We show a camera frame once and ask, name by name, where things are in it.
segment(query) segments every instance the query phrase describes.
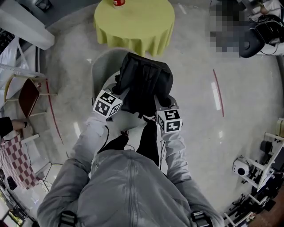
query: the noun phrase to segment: checkered tablecloth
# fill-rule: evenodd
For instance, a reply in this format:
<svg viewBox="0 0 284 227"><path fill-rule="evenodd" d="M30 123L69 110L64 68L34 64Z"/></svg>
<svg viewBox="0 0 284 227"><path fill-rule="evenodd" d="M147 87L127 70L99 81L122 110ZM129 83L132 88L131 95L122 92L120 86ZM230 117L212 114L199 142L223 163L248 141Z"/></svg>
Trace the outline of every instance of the checkered tablecloth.
<svg viewBox="0 0 284 227"><path fill-rule="evenodd" d="M26 154L23 153L20 136L11 139L1 148L4 155L2 169L5 176L11 176L21 188L29 189L36 186L40 179L32 170Z"/></svg>

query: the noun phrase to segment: black bag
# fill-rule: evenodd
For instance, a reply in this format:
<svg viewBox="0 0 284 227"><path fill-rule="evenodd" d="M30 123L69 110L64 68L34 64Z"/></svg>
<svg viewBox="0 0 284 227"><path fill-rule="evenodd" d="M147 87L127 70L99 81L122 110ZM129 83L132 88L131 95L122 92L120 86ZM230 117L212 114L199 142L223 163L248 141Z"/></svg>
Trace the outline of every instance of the black bag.
<svg viewBox="0 0 284 227"><path fill-rule="evenodd" d="M170 106L168 98L173 85L173 75L166 63L153 61L139 55L128 53L123 60L120 75L116 76L114 94L122 94L130 88L122 105L122 110L132 114L138 112L139 117L154 116L156 106L154 95L161 106Z"/></svg>

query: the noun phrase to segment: human arm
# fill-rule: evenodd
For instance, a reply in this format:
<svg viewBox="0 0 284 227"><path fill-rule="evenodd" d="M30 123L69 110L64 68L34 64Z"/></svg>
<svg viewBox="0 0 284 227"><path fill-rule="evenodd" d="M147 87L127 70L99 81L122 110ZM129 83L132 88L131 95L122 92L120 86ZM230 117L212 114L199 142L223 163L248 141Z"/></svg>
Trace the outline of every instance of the human arm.
<svg viewBox="0 0 284 227"><path fill-rule="evenodd" d="M188 201L192 211L203 211L214 227L224 226L224 220L201 193L188 171L183 138L178 132L162 133L166 142L167 177Z"/></svg>
<svg viewBox="0 0 284 227"><path fill-rule="evenodd" d="M41 227L58 227L63 211L76 213L78 197L89 182L91 162L106 122L93 112L86 124L87 129L81 133L70 158L62 166L50 192L39 206L37 218Z"/></svg>

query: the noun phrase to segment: white pillar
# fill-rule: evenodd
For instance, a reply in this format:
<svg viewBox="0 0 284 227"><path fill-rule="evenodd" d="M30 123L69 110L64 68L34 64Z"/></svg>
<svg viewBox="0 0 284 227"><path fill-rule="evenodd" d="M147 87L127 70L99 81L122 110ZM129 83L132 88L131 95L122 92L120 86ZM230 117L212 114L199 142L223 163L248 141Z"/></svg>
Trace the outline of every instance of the white pillar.
<svg viewBox="0 0 284 227"><path fill-rule="evenodd" d="M54 45L54 35L14 0L5 0L0 4L0 28L43 50Z"/></svg>

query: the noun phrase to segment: yellow tablecloth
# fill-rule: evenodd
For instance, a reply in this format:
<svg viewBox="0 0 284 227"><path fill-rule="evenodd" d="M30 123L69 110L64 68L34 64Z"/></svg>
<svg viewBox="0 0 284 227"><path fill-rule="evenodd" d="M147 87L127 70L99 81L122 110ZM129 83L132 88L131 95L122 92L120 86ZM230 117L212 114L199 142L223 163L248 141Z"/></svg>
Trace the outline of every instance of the yellow tablecloth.
<svg viewBox="0 0 284 227"><path fill-rule="evenodd" d="M167 0L126 0L115 9L112 0L102 0L95 10L98 42L126 47L140 56L145 51L160 55L170 43L174 9Z"/></svg>

